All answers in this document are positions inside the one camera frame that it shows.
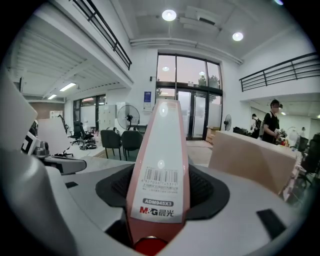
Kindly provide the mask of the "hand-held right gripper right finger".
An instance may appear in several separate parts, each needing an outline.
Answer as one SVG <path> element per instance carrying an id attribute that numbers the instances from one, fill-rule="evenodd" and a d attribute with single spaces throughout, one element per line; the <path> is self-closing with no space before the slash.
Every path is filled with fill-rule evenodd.
<path id="1" fill-rule="evenodd" d="M 301 216 L 275 193 L 239 176 L 196 165 L 229 188 L 227 205 L 207 220 L 188 220 L 161 256 L 271 256 L 296 231 Z M 286 229 L 271 239 L 257 212 L 271 209 Z"/>

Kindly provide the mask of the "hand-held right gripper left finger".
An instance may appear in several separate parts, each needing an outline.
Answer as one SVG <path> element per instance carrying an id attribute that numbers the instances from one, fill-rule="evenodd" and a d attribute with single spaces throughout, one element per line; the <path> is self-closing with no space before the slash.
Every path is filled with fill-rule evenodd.
<path id="1" fill-rule="evenodd" d="M 63 211 L 72 224 L 80 256 L 136 256 L 130 246 L 125 217 L 126 194 L 133 164 L 63 175 L 70 209 Z"/>

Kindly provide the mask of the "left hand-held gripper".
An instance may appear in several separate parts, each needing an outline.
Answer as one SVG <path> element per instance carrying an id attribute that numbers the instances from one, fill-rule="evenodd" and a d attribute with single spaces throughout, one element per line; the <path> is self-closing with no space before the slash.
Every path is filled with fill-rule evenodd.
<path id="1" fill-rule="evenodd" d="M 50 151 L 48 143 L 39 140 L 31 132 L 27 133 L 21 151 L 29 156 L 33 155 L 39 159 L 43 159 L 45 166 L 58 169 L 62 175 L 72 175 L 87 168 L 87 162 L 82 159 L 49 156 Z"/>

